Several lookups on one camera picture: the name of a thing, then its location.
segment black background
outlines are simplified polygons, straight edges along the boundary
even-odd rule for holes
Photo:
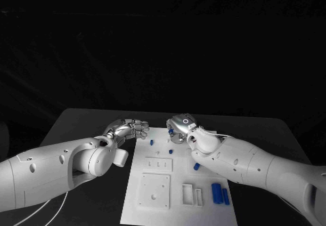
[[[278,118],[326,164],[324,15],[315,0],[2,7],[8,156],[92,108]]]

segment table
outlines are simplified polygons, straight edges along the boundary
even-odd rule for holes
[[[139,119],[149,123],[149,127],[164,128],[165,120],[175,114],[180,113],[66,109],[40,146],[100,135],[106,125],[119,118]],[[310,164],[284,121],[255,117],[198,114],[193,116],[206,130],[216,130],[219,134],[227,134],[250,142],[271,154]],[[134,146],[135,139],[128,140],[121,146],[128,151],[125,166],[119,168],[112,165],[100,177],[69,191],[63,207],[48,226],[115,226],[119,224]],[[227,183],[237,226],[310,225],[305,218],[272,193],[230,181]],[[63,197],[64,194],[51,199],[43,209],[20,225],[43,226],[60,207]],[[1,226],[14,225],[40,206],[41,204],[0,213]]]

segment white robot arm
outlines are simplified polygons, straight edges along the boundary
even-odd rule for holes
[[[37,205],[102,176],[113,163],[122,167],[125,139],[144,139],[148,123],[113,121],[103,134],[21,152],[0,162],[0,212]]]
[[[312,226],[326,226],[326,166],[294,162],[243,140],[209,133],[190,114],[175,115],[165,125],[171,141],[185,140],[201,166],[232,182],[272,192]]]

